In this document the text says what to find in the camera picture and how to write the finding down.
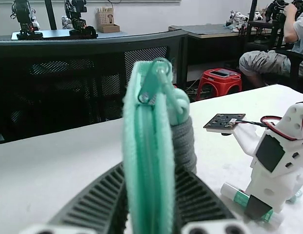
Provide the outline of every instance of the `chair backrest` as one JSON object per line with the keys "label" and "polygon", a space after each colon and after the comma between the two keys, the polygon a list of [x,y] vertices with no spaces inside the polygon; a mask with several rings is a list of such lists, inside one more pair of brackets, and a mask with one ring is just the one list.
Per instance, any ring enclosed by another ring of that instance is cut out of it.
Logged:
{"label": "chair backrest", "polygon": [[164,57],[185,86],[187,33],[0,41],[0,133],[23,139],[121,118],[133,65]]}

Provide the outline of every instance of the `white wall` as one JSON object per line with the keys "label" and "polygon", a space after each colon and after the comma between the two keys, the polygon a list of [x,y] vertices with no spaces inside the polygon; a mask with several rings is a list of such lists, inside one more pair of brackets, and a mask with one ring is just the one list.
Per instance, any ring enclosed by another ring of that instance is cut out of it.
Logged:
{"label": "white wall", "polygon": [[[260,8],[272,0],[258,0]],[[95,26],[95,9],[104,3],[87,4],[88,13],[82,18],[88,25]],[[147,34],[167,31],[170,25],[200,25],[206,23],[225,23],[230,10],[247,14],[251,0],[182,0],[180,4],[138,4],[121,3],[115,5],[115,23],[128,34]],[[42,30],[50,29],[45,4],[31,4],[37,12]],[[61,16],[65,15],[62,3],[54,3],[57,28],[61,28]],[[11,4],[0,4],[0,35],[10,35],[19,30],[17,19],[10,19]]]}

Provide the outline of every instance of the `red cable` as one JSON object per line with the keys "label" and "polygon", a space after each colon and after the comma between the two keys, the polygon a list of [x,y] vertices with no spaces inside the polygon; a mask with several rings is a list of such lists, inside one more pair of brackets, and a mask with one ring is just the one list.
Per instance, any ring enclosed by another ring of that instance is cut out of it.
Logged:
{"label": "red cable", "polygon": [[266,121],[266,120],[281,120],[282,118],[281,117],[278,117],[278,116],[263,116],[261,118],[261,123],[264,123],[267,125],[268,129],[273,131],[274,133],[280,135],[281,137],[287,139],[287,140],[290,140],[290,141],[294,141],[294,140],[297,140],[296,138],[293,138],[293,137],[290,137],[284,133],[282,133],[281,131],[279,131],[277,128],[275,128],[275,126],[273,124],[271,124],[270,122]]}

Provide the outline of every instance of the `pen holder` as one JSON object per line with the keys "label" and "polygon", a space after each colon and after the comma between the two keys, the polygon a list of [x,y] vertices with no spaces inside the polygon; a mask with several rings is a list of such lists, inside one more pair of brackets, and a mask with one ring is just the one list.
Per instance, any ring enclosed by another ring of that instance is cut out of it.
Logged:
{"label": "pen holder", "polygon": [[113,10],[112,8],[107,9],[109,11],[104,11],[104,12],[97,12],[96,13],[96,20],[97,20],[97,25],[98,24],[114,24],[114,15],[113,15]]}
{"label": "pen holder", "polygon": [[97,31],[102,33],[117,33],[120,27],[114,24],[114,14],[112,8],[97,9],[96,12]]}

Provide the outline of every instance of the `gray shorts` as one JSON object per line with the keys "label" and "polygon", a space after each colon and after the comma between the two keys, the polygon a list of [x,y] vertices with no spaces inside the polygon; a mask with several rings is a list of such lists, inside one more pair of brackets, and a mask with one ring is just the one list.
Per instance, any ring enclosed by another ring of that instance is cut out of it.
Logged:
{"label": "gray shorts", "polygon": [[276,73],[286,76],[290,74],[290,61],[287,56],[278,54],[273,50],[244,53],[239,60],[239,66],[246,76],[262,73]]}

